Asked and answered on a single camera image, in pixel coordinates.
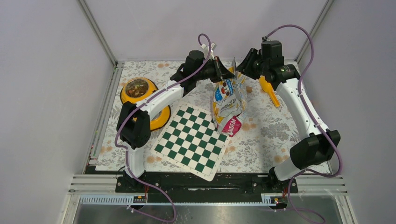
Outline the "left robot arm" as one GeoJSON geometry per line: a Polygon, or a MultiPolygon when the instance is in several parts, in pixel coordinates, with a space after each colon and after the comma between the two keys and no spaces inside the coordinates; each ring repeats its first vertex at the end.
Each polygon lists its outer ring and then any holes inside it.
{"type": "Polygon", "coordinates": [[[219,57],[211,58],[210,53],[205,55],[202,51],[193,50],[165,86],[136,103],[123,103],[116,128],[115,145],[126,150],[124,170],[129,176],[127,186],[132,191],[138,192],[144,188],[145,180],[141,175],[145,169],[140,161],[130,162],[131,153],[136,153],[148,142],[151,136],[150,122],[154,116],[191,92],[197,81],[209,79],[217,83],[235,77],[219,57]]]}

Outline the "pet food bag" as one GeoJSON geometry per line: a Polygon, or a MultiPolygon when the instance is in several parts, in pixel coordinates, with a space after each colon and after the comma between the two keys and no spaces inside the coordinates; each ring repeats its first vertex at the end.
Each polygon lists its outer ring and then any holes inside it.
{"type": "Polygon", "coordinates": [[[234,78],[215,84],[212,98],[212,119],[219,134],[233,137],[242,127],[246,117],[247,89],[246,77],[236,71],[233,60],[228,69],[234,78]]]}

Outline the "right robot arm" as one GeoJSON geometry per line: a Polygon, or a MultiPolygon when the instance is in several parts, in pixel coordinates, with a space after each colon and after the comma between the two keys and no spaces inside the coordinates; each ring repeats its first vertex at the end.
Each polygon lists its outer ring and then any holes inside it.
{"type": "Polygon", "coordinates": [[[321,122],[305,94],[296,67],[284,63],[282,44],[279,41],[264,40],[260,50],[251,48],[236,69],[252,79],[263,77],[271,84],[286,104],[299,133],[300,142],[290,149],[290,157],[270,170],[270,190],[280,192],[286,187],[286,180],[333,157],[334,146],[338,145],[340,134],[337,130],[331,131],[321,122]]]}

